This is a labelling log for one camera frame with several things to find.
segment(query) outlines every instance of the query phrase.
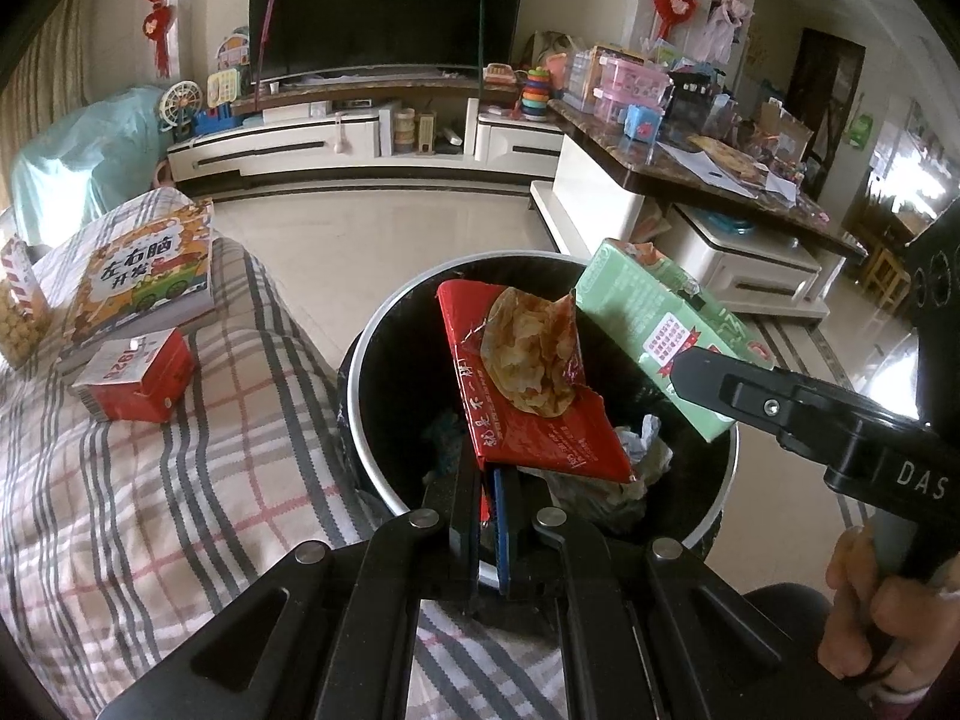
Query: white paper sheet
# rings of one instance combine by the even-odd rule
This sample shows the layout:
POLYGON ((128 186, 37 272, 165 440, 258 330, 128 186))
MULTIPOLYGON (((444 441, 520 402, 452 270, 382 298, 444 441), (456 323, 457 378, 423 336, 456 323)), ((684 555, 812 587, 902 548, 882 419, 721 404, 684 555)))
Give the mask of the white paper sheet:
POLYGON ((767 191, 777 191, 782 194, 791 208, 797 204, 797 185, 793 181, 774 175, 772 171, 767 173, 767 191))
POLYGON ((659 145, 680 165, 694 173, 704 184, 709 184, 718 189, 735 191, 736 194, 742 194, 744 197, 756 197, 752 191, 740 186, 721 167, 718 167, 704 151, 690 153, 689 151, 682 151, 680 148, 667 146, 666 143, 660 143, 659 145))

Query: television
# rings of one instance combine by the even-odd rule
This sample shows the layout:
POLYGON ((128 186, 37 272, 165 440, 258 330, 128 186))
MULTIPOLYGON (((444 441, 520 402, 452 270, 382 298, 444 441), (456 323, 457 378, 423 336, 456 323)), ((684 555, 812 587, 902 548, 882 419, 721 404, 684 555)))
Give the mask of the television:
MULTIPOLYGON (((483 62, 509 62, 520 0, 485 0, 483 62)), ((250 0, 251 66, 268 0, 250 0)), ((480 0, 275 0, 261 80, 390 66, 476 68, 480 0)))

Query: black container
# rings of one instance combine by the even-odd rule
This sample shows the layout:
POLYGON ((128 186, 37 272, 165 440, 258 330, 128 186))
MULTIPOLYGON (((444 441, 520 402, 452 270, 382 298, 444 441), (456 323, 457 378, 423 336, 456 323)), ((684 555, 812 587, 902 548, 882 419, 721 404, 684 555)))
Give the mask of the black container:
MULTIPOLYGON (((362 487, 394 514, 416 509, 422 477, 434 466, 424 429, 443 410, 462 408, 437 288, 452 278, 517 287, 556 300, 584 265, 544 252, 493 253, 429 271, 390 298, 347 353, 340 370, 339 426, 362 487)), ((670 471, 649 493, 647 514, 630 541, 672 536, 705 556, 719 527, 736 465, 736 431, 705 442, 680 411, 583 313, 577 313, 587 384, 603 396, 613 425, 662 420, 673 449, 670 471)))

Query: plaid fabric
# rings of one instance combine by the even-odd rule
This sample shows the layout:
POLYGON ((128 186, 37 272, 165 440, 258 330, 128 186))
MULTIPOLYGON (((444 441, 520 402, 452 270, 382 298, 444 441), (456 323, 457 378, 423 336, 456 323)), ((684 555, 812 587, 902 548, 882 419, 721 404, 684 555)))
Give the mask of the plaid fabric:
MULTIPOLYGON (((263 266, 217 240, 217 319, 166 425, 97 423, 53 370, 89 255, 186 198, 161 189, 37 266, 56 314, 0 362, 0 614, 69 718, 88 720, 299 542, 369 538, 335 436, 329 368, 263 266)), ((408 717, 565 716, 559 653, 424 604, 408 717)))

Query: door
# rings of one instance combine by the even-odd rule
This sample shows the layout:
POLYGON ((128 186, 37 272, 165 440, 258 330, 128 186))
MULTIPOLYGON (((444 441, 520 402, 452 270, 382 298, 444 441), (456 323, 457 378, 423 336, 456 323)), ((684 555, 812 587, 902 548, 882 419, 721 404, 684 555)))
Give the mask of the door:
POLYGON ((803 189, 818 199, 853 107, 866 49, 851 41, 803 30, 786 109, 813 131, 806 149, 803 189))

